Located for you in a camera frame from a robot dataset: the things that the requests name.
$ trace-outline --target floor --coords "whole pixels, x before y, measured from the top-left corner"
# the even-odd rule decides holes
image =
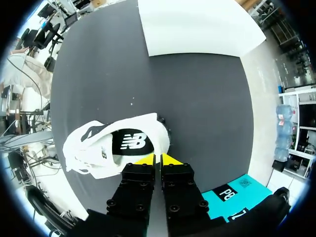
[[[276,106],[281,85],[275,59],[281,55],[275,39],[267,40],[241,58],[251,95],[254,117],[253,147],[248,174],[266,186],[272,173],[277,137]]]
[[[249,84],[254,116],[254,139],[248,174],[264,186],[268,184],[273,170],[271,166],[277,135],[275,109],[279,103],[277,86],[281,84],[275,61],[281,52],[270,33],[267,32],[266,35],[265,42],[241,58]],[[57,51],[58,47],[55,48],[54,58],[58,56]],[[37,59],[44,63],[47,57],[48,52],[42,50]],[[40,96],[32,89],[25,91],[24,98],[25,110],[40,108]],[[30,146],[30,150],[33,151],[32,154],[39,152],[37,156],[42,156],[41,146],[34,144]],[[74,216],[85,219],[87,212],[72,191],[63,171],[58,170],[59,167],[54,164],[54,169],[49,169],[41,165],[35,167],[34,172],[52,202],[60,209],[71,210]]]

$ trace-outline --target new balance logo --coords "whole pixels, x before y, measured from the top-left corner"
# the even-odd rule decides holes
[[[129,149],[140,149],[146,145],[145,139],[147,135],[145,133],[134,133],[133,136],[131,134],[125,134],[123,138],[122,145],[120,147],[121,150]]]

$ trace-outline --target black table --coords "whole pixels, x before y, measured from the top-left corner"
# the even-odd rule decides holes
[[[152,112],[172,130],[168,154],[192,165],[202,192],[248,172],[253,113],[239,58],[148,57],[136,0],[77,21],[61,46],[52,83],[52,128],[63,169],[63,144],[79,126]],[[83,206],[103,213],[121,180],[120,175],[99,180],[74,171],[65,175]],[[163,231],[163,199],[156,188],[148,233],[164,236]]]

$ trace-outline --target white sheet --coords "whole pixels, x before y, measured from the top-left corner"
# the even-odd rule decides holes
[[[265,35],[234,0],[138,0],[149,56],[215,53],[241,57]]]

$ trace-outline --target water bottle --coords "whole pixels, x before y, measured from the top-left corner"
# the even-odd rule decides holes
[[[280,149],[289,149],[292,145],[292,137],[279,135],[276,139],[276,147]]]
[[[275,160],[286,162],[288,156],[289,156],[288,150],[280,149],[278,147],[275,149]]]
[[[277,123],[277,134],[278,135],[292,135],[293,134],[293,123],[287,120],[279,120]]]
[[[276,114],[279,120],[290,120],[293,116],[293,110],[290,105],[278,105]]]

